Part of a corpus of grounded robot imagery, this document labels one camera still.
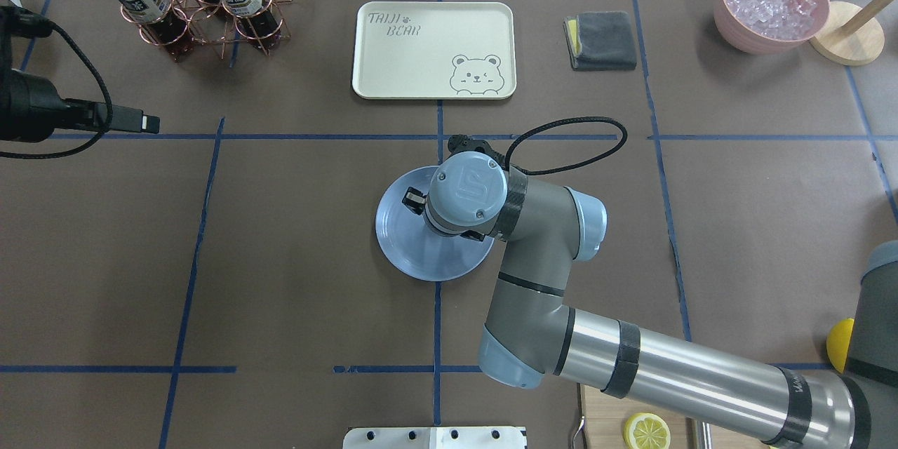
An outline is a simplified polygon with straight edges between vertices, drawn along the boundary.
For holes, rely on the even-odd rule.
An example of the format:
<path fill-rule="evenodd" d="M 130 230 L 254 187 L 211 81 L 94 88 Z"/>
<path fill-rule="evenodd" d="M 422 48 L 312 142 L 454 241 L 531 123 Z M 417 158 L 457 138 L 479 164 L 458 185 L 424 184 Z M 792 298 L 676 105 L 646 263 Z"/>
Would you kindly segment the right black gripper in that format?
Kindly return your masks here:
<path fill-rule="evenodd" d="M 407 187 L 401 203 L 436 234 L 483 241 L 477 229 L 497 218 L 506 203 L 503 156 L 486 141 L 453 135 L 451 156 L 437 167 L 428 194 Z"/>

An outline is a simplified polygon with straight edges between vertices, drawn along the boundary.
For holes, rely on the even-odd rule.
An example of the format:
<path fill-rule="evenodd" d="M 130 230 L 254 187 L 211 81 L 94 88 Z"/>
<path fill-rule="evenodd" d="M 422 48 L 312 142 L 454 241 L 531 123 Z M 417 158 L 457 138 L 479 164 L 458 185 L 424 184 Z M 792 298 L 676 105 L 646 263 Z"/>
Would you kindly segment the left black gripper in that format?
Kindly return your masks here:
<path fill-rule="evenodd" d="M 158 135 L 161 120 L 157 116 L 145 114 L 138 108 L 116 105 L 112 105 L 110 116 L 103 102 L 65 102 L 48 79 L 14 69 L 12 38 L 44 39 L 53 34 L 55 23 L 18 6 L 3 6 L 1 11 L 2 140 L 41 142 L 57 128 Z"/>

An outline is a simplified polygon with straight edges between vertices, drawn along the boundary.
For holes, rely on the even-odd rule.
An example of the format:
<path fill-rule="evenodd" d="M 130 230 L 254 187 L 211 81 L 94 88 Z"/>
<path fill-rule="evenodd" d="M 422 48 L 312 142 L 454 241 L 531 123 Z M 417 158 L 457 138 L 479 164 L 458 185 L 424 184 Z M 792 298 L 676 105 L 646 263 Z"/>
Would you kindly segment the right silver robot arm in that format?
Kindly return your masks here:
<path fill-rule="evenodd" d="M 867 260 L 843 372 L 806 377 L 565 305 L 571 267 L 603 241 L 603 203 L 536 180 L 488 143 L 454 135 L 448 146 L 429 190 L 402 202 L 436 234 L 506 242 L 482 373 L 523 389 L 551 373 L 776 448 L 896 446 L 895 241 Z"/>

